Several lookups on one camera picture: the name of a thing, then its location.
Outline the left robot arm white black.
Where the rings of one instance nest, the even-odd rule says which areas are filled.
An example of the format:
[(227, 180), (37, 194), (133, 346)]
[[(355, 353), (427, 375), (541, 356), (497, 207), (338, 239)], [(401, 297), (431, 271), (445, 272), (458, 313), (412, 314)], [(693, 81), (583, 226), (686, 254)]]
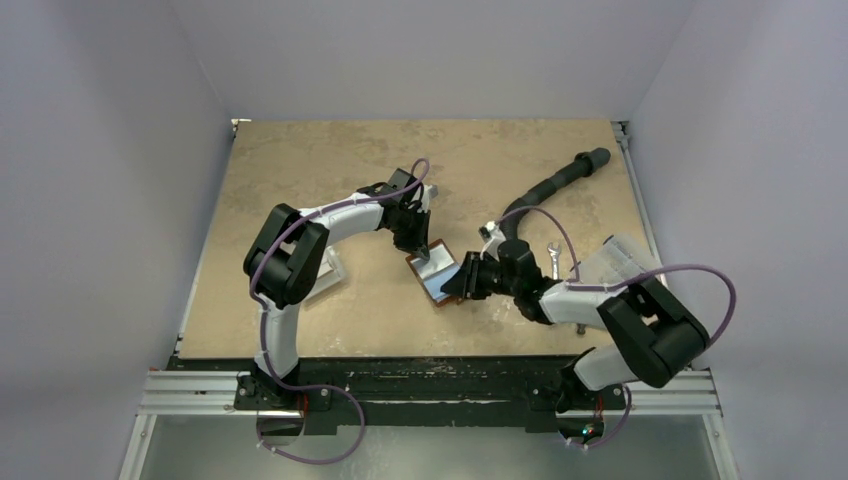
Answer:
[(297, 399), (300, 306), (316, 287), (326, 250), (354, 235), (387, 230), (397, 250), (429, 259), (430, 203), (437, 194), (422, 176), (398, 169), (389, 180), (331, 204), (296, 209), (282, 203), (271, 210), (243, 271), (258, 304), (259, 395), (272, 408), (287, 408)]

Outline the brown leather card holder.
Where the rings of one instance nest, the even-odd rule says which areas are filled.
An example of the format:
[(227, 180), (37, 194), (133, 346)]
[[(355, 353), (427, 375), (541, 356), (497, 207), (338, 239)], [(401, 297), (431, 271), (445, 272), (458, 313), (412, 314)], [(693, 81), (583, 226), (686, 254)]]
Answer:
[(429, 254), (428, 260), (416, 255), (408, 255), (405, 258), (428, 300), (435, 308), (460, 303), (459, 297), (442, 291), (442, 286), (459, 272), (460, 263), (443, 239), (437, 239), (429, 245)]

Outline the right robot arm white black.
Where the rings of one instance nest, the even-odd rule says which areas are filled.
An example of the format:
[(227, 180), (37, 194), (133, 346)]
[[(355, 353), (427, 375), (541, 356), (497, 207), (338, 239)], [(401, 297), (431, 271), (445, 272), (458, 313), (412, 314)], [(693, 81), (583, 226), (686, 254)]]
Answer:
[(710, 344), (702, 323), (655, 276), (639, 275), (620, 287), (567, 283), (543, 275), (523, 240), (505, 241), (496, 255), (467, 253), (440, 289), (463, 300), (509, 296), (532, 322), (606, 331), (611, 344), (580, 354), (560, 371), (560, 396), (576, 407), (631, 381), (661, 388)]

